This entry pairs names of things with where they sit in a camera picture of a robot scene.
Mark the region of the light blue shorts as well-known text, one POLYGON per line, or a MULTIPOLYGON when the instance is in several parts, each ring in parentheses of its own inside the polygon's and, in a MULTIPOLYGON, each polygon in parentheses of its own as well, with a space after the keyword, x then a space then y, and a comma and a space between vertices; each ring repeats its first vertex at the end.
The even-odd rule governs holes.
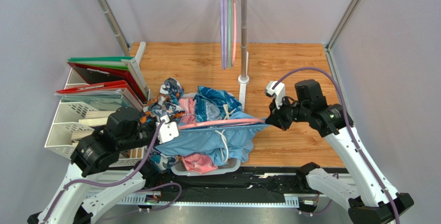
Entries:
MULTIPOLYGON (((233 113, 229 119, 255 118, 244 112, 233 113)), ((228 158, 240 159, 242 163, 249 160, 249 154, 254 148, 253 138, 258 132, 267 128, 268 124, 250 124, 234 126, 211 126, 204 128, 192 128, 179 131, 179 136, 173 140, 157 145, 155 148, 168 156, 188 156, 195 153, 208 155, 217 166, 223 165, 221 162, 221 141, 214 139, 215 133, 209 135, 209 130, 225 130, 228 139, 227 146, 230 149, 228 158)))

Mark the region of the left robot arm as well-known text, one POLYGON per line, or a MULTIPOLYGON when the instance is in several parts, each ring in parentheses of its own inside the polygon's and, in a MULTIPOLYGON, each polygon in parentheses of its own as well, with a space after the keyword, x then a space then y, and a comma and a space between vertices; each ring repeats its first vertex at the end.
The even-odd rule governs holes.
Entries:
POLYGON ((143 125, 140 112, 129 107, 110 114, 105 125, 79 141, 56 194, 43 211, 30 215, 27 223, 96 223, 126 196, 154 186, 158 171, 148 156, 164 123, 143 125), (122 151, 145 146, 144 158, 122 179, 98 182, 122 151))

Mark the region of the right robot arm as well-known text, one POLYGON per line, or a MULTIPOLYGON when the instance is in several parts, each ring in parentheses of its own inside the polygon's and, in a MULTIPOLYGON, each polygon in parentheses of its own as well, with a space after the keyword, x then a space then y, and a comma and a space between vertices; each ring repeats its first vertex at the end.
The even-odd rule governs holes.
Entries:
POLYGON ((304 80, 295 84, 297 100, 285 93, 283 83, 271 81, 265 94, 272 98, 266 123, 281 130, 294 122, 306 122, 336 151, 354 185, 328 174, 314 162, 296 170, 300 189, 315 190, 345 210, 352 223, 390 223, 414 205, 408 193, 400 193, 364 151, 352 119, 340 104, 328 105, 320 84, 304 80))

